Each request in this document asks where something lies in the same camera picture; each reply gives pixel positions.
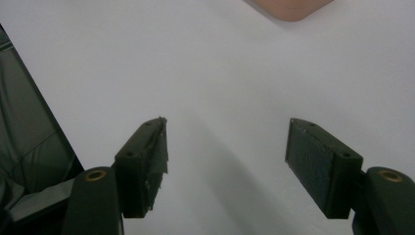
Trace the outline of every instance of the white backdrop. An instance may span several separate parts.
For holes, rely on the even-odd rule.
[[[415,2],[338,0],[298,23],[249,0],[0,0],[85,168],[168,119],[169,175],[125,234],[351,234],[284,163],[289,118],[415,178]]]

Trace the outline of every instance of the black plastic part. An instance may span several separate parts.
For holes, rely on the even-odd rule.
[[[366,173],[364,189],[380,234],[415,234],[415,184],[411,178],[393,169],[372,167]]]
[[[167,173],[166,119],[142,124],[115,156],[113,168],[125,218],[142,218],[153,208]]]
[[[0,234],[11,235],[16,234],[15,223],[8,211],[0,208]]]
[[[14,235],[61,234],[69,199],[62,200],[41,211],[15,222]]]
[[[3,26],[0,24],[0,51],[5,51],[10,48],[13,48],[13,44],[4,31]]]
[[[123,234],[114,170],[96,167],[79,174],[73,183],[63,235]]]
[[[362,217],[356,214],[352,224],[354,235],[380,235],[376,221],[372,216]]]
[[[328,218],[348,218],[363,158],[312,122],[292,118],[286,162]]]

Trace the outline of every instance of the white table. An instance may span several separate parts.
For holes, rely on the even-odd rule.
[[[249,0],[2,0],[0,22],[85,168],[168,119],[169,175],[125,234],[351,234],[284,163],[289,119],[415,178],[415,2],[299,23]]]

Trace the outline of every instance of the white surface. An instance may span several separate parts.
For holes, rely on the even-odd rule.
[[[125,234],[351,234],[284,163],[289,118],[415,178],[415,2],[299,23],[249,0],[2,0],[0,21],[86,168],[168,119],[169,175]]]

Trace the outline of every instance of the bolt hole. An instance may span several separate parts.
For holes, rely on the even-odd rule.
[[[394,173],[392,171],[381,170],[381,171],[379,171],[379,174],[381,174],[382,177],[384,177],[385,179],[387,179],[388,181],[391,181],[391,182],[398,183],[398,182],[402,182],[402,180],[403,180],[402,177],[400,177],[399,174]]]
[[[86,181],[96,181],[105,177],[107,173],[103,170],[94,170],[85,176]]]

